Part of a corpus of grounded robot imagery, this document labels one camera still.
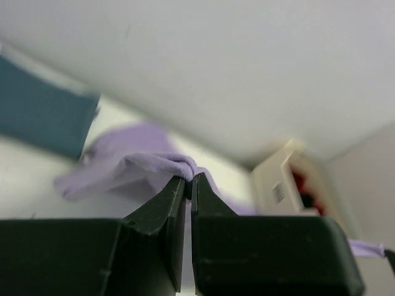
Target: purple fabric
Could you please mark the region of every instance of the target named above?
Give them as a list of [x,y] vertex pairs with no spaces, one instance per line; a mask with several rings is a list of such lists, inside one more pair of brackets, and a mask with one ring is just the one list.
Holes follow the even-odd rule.
[[385,258],[383,244],[375,245],[368,242],[349,239],[351,250],[356,257]]
[[[158,194],[173,176],[191,181],[205,173],[213,191],[221,197],[211,174],[198,167],[188,156],[171,145],[167,132],[153,123],[125,127],[103,134],[81,157],[82,166],[57,178],[54,185],[67,200],[79,200],[92,194],[128,185],[141,192],[147,185],[146,200]],[[252,207],[225,201],[240,215],[256,215]]]

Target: white wall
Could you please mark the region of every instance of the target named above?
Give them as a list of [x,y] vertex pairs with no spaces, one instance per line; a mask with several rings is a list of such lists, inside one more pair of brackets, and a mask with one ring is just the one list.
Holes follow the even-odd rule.
[[[339,192],[351,206],[362,239],[395,250],[395,125],[329,163]],[[395,295],[386,260],[359,260],[367,296]]]
[[0,39],[244,163],[395,118],[393,1],[0,0]]

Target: black plastic part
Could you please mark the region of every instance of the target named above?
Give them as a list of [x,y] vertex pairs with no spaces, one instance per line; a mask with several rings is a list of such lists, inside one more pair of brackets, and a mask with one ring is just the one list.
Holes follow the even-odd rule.
[[0,223],[0,295],[104,295],[121,224],[114,220]]
[[301,193],[301,200],[303,203],[303,207],[305,208],[314,208],[314,199],[308,193]]
[[390,249],[386,249],[385,250],[385,255],[388,259],[389,265],[391,266],[391,269],[393,270],[393,273],[395,274],[395,252],[390,250]]
[[108,296],[168,296],[181,289],[185,181],[166,188],[123,219]]
[[180,290],[184,180],[124,220],[0,222],[2,296],[174,296]]
[[363,294],[354,256],[333,220],[235,216],[207,185],[199,175],[193,189],[198,295]]
[[193,187],[193,180],[189,182],[185,182],[184,196],[188,200],[192,199],[192,187]]

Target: towel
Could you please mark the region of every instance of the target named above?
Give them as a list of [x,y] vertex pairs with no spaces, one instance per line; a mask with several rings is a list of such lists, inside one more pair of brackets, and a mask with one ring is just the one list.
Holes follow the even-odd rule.
[[98,96],[76,95],[0,56],[0,133],[78,159]]
[[221,194],[210,172],[197,166],[191,157],[178,153],[168,132],[154,123],[107,132],[84,151],[80,160],[81,167],[54,181],[56,189],[67,200],[80,200],[126,185],[131,198],[133,192],[143,192],[143,199],[149,200],[173,176],[192,181],[204,173],[214,193],[237,214],[257,215],[254,207],[241,205]]

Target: teal cloth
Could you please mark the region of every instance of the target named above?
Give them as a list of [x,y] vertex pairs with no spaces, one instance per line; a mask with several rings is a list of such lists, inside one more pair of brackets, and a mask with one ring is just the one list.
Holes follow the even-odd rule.
[[79,158],[98,101],[52,86],[0,57],[0,134]]

